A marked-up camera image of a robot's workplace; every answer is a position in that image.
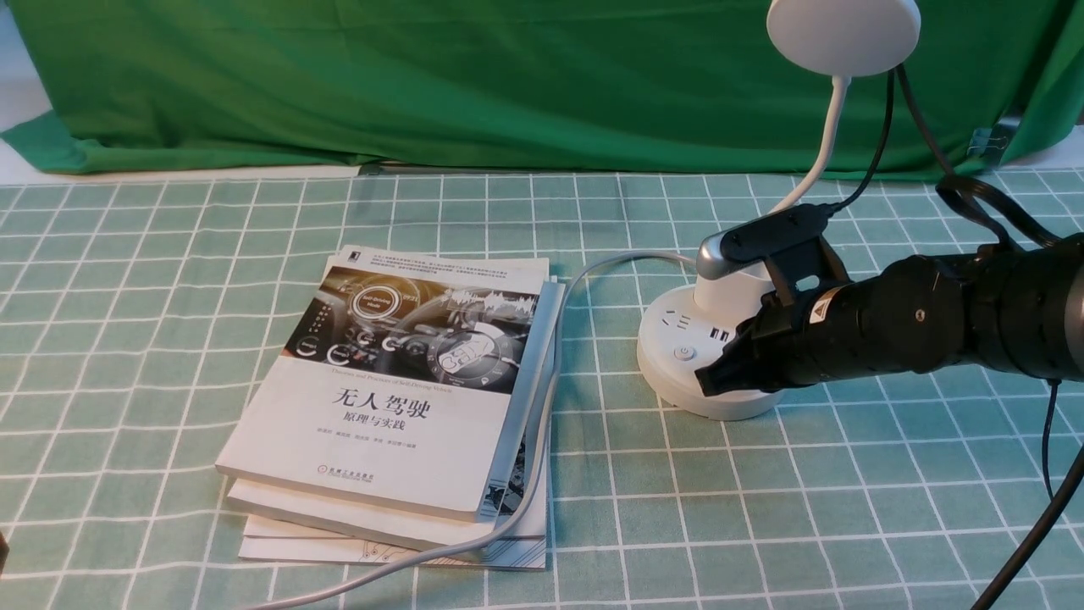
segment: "white cable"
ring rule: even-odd
[[[516,524],[519,523],[519,521],[522,519],[524,515],[526,515],[527,512],[526,508],[530,506],[531,501],[534,498],[534,492],[538,490],[538,482],[542,468],[549,468],[549,465],[542,464],[542,459],[545,456],[546,450],[549,449],[550,445],[550,414],[553,412],[553,397],[557,388],[557,379],[560,377],[560,360],[562,360],[560,347],[562,347],[562,334],[563,334],[562,332],[565,322],[565,307],[566,304],[568,304],[568,297],[572,293],[572,289],[575,289],[576,286],[581,281],[583,281],[583,278],[588,276],[588,273],[590,273],[591,271],[607,264],[615,264],[617,262],[624,262],[627,260],[635,260],[637,258],[661,258],[663,260],[673,260],[675,262],[681,262],[689,265],[696,264],[696,261],[694,261],[692,258],[689,258],[688,256],[684,256],[682,254],[678,254],[676,251],[633,249],[621,254],[616,254],[614,256],[604,258],[597,262],[588,265],[582,271],[580,271],[580,274],[578,274],[576,278],[571,281],[571,283],[568,284],[568,287],[565,290],[565,295],[560,299],[559,309],[557,311],[557,323],[556,323],[556,328],[554,329],[555,348],[554,348],[554,361],[553,361],[553,375],[550,377],[550,382],[546,387],[546,392],[545,392],[545,401],[542,403],[542,418],[539,423],[538,441],[534,443],[535,447],[534,458],[531,460],[531,469],[529,476],[530,478],[528,479],[529,482],[527,484],[527,490],[524,493],[524,498],[519,503],[519,507],[516,509],[514,514],[512,514],[512,517],[509,517],[507,521],[502,523],[499,528],[494,529],[489,534],[481,536],[480,538],[475,538],[473,541],[468,541],[465,543],[448,545],[439,548],[434,548],[430,550],[425,550],[412,557],[408,557],[405,559],[400,559],[399,561],[382,566],[369,572],[364,576],[359,576],[358,579],[354,579],[352,581],[347,581],[345,583],[340,583],[333,587],[328,587],[326,589],[318,590],[299,597],[293,597],[289,599],[280,599],[278,601],[269,601],[267,603],[261,603],[259,606],[250,607],[247,610],[286,610],[288,608],[297,608],[300,606],[305,606],[307,603],[314,603],[317,601],[330,599],[337,595],[341,595],[348,590],[358,588],[360,586],[383,579],[384,576],[387,576],[389,574],[393,574],[405,568],[412,568],[414,566],[424,563],[426,561],[430,561],[433,559],[441,559],[444,557],[450,557],[453,555],[459,555],[462,553],[468,553],[472,550],[483,548],[503,538],[509,531],[512,531],[512,529],[515,528]]]
[[[849,76],[831,77],[831,101],[828,102],[828,116],[824,120],[821,152],[817,153],[816,160],[813,163],[813,167],[810,168],[809,173],[805,174],[805,178],[795,186],[793,191],[790,191],[789,195],[777,203],[772,208],[772,211],[778,211],[793,205],[824,173],[824,168],[828,166],[828,159],[831,158],[831,148],[836,144],[836,129],[839,127],[839,117],[843,114],[843,99],[847,98],[847,88],[850,83],[851,77]]]

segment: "warning label sticker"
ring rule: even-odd
[[[813,311],[810,312],[811,325],[818,325],[823,323],[826,317],[828,317],[828,304],[831,303],[831,297],[839,291],[840,287],[842,286],[836,286],[825,291],[820,298],[816,299],[816,302],[813,303]]]

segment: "stack of books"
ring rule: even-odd
[[[529,483],[564,289],[544,258],[328,258],[216,462],[241,557],[376,564],[492,533]],[[506,538],[429,563],[545,569],[547,470]]]

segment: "green cloth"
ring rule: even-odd
[[[10,3],[55,109],[3,137],[50,172],[382,159],[800,172],[830,94],[772,47],[766,0]],[[1084,27],[1051,20],[1079,24],[1075,2],[919,4],[908,74],[954,163],[973,168],[973,130],[1021,100],[1012,156],[1064,134],[1084,101],[1071,70]],[[829,176],[868,164],[882,100],[880,78],[852,85]],[[900,100],[882,176],[937,173]]]

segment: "green checkered tablecloth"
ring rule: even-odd
[[[1079,171],[992,177],[1059,234]],[[212,463],[320,281],[363,244],[547,256],[564,277],[629,247],[693,252],[793,184],[769,176],[443,176],[0,187],[0,608],[204,610],[366,568],[236,558],[244,516]],[[851,184],[818,184],[809,200]],[[931,190],[872,185],[827,236],[855,276],[983,230]],[[591,280],[569,312],[550,567],[423,569],[323,609],[958,610],[1045,506],[1046,388],[979,368],[790,392],[720,425],[636,373],[667,262]],[[1084,393],[1062,388],[1063,472]],[[998,609],[1084,607],[1084,498]]]

